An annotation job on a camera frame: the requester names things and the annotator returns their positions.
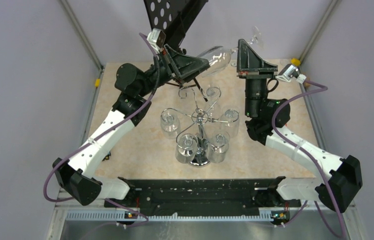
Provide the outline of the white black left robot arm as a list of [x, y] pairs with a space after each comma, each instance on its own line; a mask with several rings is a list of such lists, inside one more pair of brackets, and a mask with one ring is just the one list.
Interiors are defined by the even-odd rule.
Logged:
[[94, 177], [96, 169], [117, 142], [143, 120], [159, 87], [170, 80], [187, 83], [209, 67], [208, 60], [178, 52], [168, 44], [154, 55], [148, 70], [122, 64], [114, 84], [121, 93], [102, 124], [82, 146], [52, 164], [51, 174], [69, 199], [87, 206], [98, 197], [110, 197], [124, 207], [132, 205], [135, 193], [128, 183], [99, 180]]

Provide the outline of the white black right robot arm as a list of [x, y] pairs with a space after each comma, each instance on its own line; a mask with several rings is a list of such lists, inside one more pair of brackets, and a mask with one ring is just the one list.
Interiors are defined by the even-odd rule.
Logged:
[[268, 82], [306, 83], [298, 65], [290, 63], [282, 70], [263, 60], [244, 39], [238, 40], [237, 75], [245, 80], [245, 115], [249, 137], [275, 149], [297, 162], [313, 178], [278, 177], [268, 200], [281, 206], [289, 200], [321, 202], [329, 209], [344, 213], [363, 185], [360, 161], [341, 157], [321, 149], [287, 127], [291, 100], [270, 99]]

